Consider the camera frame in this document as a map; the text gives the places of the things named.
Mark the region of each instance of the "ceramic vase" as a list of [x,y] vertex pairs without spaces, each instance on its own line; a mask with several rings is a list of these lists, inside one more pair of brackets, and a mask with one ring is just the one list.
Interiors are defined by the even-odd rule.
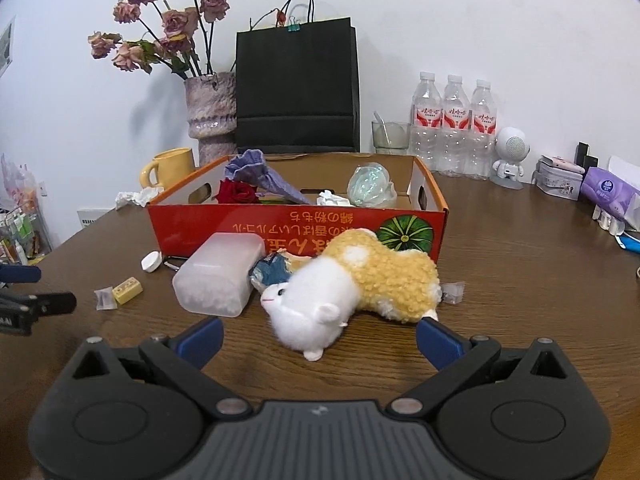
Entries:
[[189,136],[198,139],[200,167],[236,147],[236,74],[218,72],[184,82]]

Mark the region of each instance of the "bottle cap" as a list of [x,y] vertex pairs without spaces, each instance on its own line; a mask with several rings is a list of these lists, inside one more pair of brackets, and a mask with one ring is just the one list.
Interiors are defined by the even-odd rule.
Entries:
[[145,272],[153,272],[162,264],[162,253],[160,251],[153,251],[147,256],[142,258],[140,265]]

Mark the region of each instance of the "cardboard box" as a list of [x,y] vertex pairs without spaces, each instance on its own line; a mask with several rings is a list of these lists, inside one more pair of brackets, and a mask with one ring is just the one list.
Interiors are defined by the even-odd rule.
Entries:
[[370,153],[265,155],[267,163],[312,202],[329,189],[346,196],[361,164],[382,164],[398,192],[395,209],[317,205],[218,204],[213,198],[224,180],[223,157],[200,168],[147,206],[163,254],[191,256],[214,232],[256,233],[267,252],[321,253],[340,232],[364,227],[379,232],[394,248],[421,248],[437,261],[447,221],[447,203],[433,175],[414,156]]

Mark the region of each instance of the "plush toy ear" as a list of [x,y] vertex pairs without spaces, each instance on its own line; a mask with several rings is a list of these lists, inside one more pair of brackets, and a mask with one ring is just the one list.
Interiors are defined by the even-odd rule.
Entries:
[[316,306],[316,309],[314,310],[314,317],[319,323],[332,323],[337,321],[340,317],[340,309],[333,303],[325,303],[320,306]]

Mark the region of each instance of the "water bottle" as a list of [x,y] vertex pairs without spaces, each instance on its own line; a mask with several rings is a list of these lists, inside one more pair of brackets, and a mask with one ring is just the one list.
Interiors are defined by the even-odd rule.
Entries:
[[470,128],[469,99],[462,89],[462,78],[449,75],[442,98],[440,156],[436,168],[448,176],[461,176],[465,169],[465,144]]
[[492,162],[497,107],[491,95],[491,83],[478,79],[477,84],[471,96],[473,127],[466,143],[465,174],[485,180]]
[[411,106],[412,128],[410,153],[418,156],[430,170],[439,158],[438,133],[442,126],[442,99],[432,72],[420,72]]

